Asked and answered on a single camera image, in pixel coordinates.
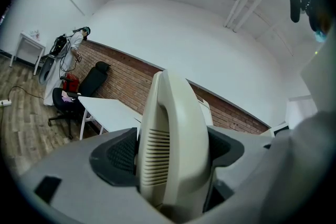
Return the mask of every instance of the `person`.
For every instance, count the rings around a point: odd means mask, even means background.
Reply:
[[[78,60],[81,57],[80,52],[78,51],[79,45],[82,40],[86,40],[87,36],[90,34],[91,29],[89,27],[83,27],[77,30],[72,31],[70,35],[67,35],[68,46],[66,54],[63,57],[56,57],[53,67],[51,68],[50,78],[47,82],[46,91],[44,95],[44,105],[54,105],[53,102],[53,90],[54,88],[59,88],[62,80],[61,77],[70,70],[71,63],[75,57]]]

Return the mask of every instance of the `brick wall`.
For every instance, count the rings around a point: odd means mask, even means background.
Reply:
[[[89,41],[79,47],[82,62],[71,73],[82,81],[96,62],[104,61],[111,65],[106,82],[98,89],[96,97],[118,99],[132,109],[143,114],[144,106],[155,73],[161,71],[147,63],[134,59],[121,52]],[[192,85],[196,95],[210,105],[215,126],[241,132],[260,134],[267,126],[243,111]]]

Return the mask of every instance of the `black office chair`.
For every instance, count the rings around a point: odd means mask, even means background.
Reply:
[[[109,64],[105,62],[97,62],[95,67],[92,67],[88,75],[84,78],[83,82],[79,85],[77,93],[69,92],[67,87],[67,94],[69,97],[73,99],[73,102],[64,102],[62,99],[62,88],[54,88],[52,91],[52,100],[54,102],[55,107],[62,113],[60,116],[56,116],[48,119],[48,125],[51,126],[51,121],[54,120],[67,120],[69,125],[69,139],[72,139],[71,135],[71,120],[76,120],[78,118],[78,114],[83,110],[83,106],[78,100],[79,96],[90,97],[93,93],[106,81],[107,74],[106,71],[109,69]],[[69,83],[72,81],[66,77],[61,77]]]

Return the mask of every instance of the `white coat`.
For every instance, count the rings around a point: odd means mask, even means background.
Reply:
[[[60,77],[65,76],[66,72],[64,70],[70,70],[72,59],[74,58],[71,53],[71,48],[78,50],[79,45],[81,44],[83,40],[82,31],[74,33],[72,37],[69,37],[68,39],[70,41],[70,49],[68,53],[66,54],[64,58],[64,62],[62,60],[62,68],[60,69],[60,61],[61,58],[56,58],[53,67],[51,68],[50,72],[50,78],[48,79],[46,91],[44,95],[44,105],[54,105],[53,102],[53,90],[54,88],[59,88],[61,86],[62,80]]]

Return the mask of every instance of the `power strip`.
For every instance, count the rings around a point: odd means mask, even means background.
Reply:
[[[12,104],[12,101],[11,100],[1,100],[0,101],[0,108],[2,107],[2,106],[8,106],[8,105],[11,105]]]

